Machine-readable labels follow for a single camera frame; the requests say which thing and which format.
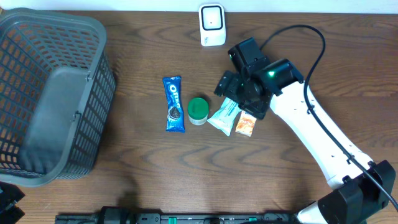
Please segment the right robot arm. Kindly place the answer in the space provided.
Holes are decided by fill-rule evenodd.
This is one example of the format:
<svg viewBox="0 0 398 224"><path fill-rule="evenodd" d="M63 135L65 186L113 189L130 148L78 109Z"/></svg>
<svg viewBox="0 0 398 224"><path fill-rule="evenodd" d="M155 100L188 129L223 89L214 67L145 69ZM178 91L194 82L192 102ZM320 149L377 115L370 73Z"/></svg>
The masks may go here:
<svg viewBox="0 0 398 224"><path fill-rule="evenodd" d="M375 163L327 115L292 62L255 61L240 72L225 71L215 94L242 111L264 119L267 110L297 135L321 168L332 191L294 215L297 223L365 223L395 204L396 172L388 161Z"/></svg>

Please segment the small orange snack packet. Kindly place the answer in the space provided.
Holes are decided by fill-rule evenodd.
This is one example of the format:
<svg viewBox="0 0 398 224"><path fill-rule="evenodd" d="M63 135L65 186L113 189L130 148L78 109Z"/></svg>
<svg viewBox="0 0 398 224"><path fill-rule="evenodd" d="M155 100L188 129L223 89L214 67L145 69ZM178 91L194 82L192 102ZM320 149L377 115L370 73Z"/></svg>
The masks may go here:
<svg viewBox="0 0 398 224"><path fill-rule="evenodd" d="M242 111L235 131L239 134L251 137L256 121L257 119L254 116Z"/></svg>

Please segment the blue Oreo cookie pack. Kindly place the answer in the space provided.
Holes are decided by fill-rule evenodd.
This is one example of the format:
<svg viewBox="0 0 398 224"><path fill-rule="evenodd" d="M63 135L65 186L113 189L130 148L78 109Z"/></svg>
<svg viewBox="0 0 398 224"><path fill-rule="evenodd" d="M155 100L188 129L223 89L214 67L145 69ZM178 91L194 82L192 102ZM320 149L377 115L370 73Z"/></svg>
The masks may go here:
<svg viewBox="0 0 398 224"><path fill-rule="evenodd" d="M184 112L181 101L181 76L162 79L167 100L166 131L185 133Z"/></svg>

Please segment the green lid jar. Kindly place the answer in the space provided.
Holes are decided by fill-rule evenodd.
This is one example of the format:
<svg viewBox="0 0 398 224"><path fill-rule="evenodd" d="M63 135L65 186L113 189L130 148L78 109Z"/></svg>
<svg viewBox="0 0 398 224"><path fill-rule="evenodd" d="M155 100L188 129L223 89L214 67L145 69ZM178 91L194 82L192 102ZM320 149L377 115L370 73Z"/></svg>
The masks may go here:
<svg viewBox="0 0 398 224"><path fill-rule="evenodd" d="M200 126L205 124L208 119L209 105L203 98L193 98L189 101L187 112L190 122Z"/></svg>

